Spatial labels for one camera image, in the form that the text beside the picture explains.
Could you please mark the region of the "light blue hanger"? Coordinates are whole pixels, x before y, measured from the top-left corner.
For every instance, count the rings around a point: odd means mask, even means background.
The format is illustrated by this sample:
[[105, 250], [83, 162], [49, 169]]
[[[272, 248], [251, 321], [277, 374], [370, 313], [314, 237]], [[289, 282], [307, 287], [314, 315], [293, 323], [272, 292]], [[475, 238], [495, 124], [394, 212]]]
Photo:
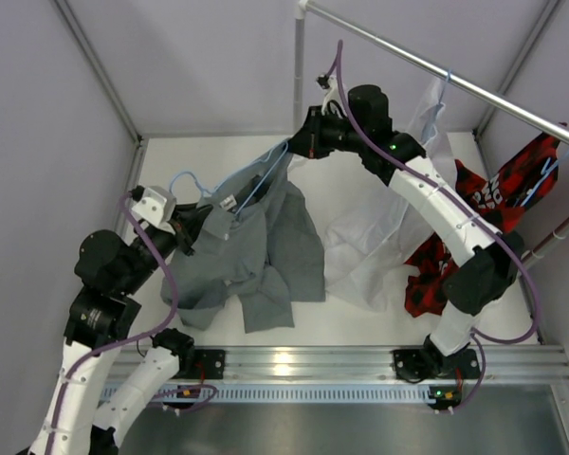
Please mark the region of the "light blue hanger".
[[307, 210], [302, 192], [288, 177], [291, 161], [285, 139], [225, 177], [214, 189], [202, 188], [198, 202], [176, 205], [174, 218], [229, 230], [261, 227], [271, 231], [279, 225], [298, 225]]

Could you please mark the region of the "grey button shirt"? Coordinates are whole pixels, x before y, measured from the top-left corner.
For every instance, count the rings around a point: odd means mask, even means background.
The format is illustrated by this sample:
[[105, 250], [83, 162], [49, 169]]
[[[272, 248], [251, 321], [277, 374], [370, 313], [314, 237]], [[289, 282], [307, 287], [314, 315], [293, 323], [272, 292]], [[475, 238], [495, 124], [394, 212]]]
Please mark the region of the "grey button shirt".
[[162, 283], [160, 297], [171, 304], [177, 295], [178, 315], [195, 329], [208, 329], [230, 297], [241, 302], [247, 333], [291, 327], [293, 302], [326, 298], [323, 245], [308, 210], [298, 225], [271, 231], [204, 223], [193, 249], [174, 252], [174, 282]]

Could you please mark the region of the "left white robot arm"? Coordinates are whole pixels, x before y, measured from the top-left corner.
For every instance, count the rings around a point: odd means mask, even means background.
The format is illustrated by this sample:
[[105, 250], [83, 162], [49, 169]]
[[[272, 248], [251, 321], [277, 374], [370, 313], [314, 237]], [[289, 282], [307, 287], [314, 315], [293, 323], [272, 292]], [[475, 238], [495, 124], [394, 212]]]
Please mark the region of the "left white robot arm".
[[193, 339], [161, 322], [141, 363], [102, 403], [104, 386], [140, 304], [132, 298], [177, 248], [191, 253], [210, 208], [178, 205], [174, 232], [148, 226], [126, 244], [112, 230], [86, 237], [76, 275], [83, 287], [69, 308], [63, 361], [41, 430], [27, 454], [116, 454], [131, 426], [171, 378], [204, 380]]

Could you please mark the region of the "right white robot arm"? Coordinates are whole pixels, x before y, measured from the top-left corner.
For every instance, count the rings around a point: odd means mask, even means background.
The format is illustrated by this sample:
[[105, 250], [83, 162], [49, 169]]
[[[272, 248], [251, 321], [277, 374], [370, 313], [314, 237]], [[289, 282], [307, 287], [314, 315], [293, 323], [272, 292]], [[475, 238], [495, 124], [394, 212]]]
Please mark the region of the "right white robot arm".
[[442, 177], [424, 144], [393, 129], [387, 96], [375, 85], [361, 85], [309, 107], [291, 153], [310, 160], [333, 152], [358, 155], [380, 182], [374, 204], [363, 203], [352, 224], [358, 243], [337, 243], [327, 235], [327, 292], [343, 300], [370, 303], [386, 294], [385, 277], [409, 259], [432, 234], [444, 243], [452, 265], [435, 296], [422, 299], [440, 317], [422, 347], [395, 352], [398, 378], [418, 383], [447, 377], [460, 369], [484, 311], [515, 282], [523, 239], [504, 232], [479, 214]]

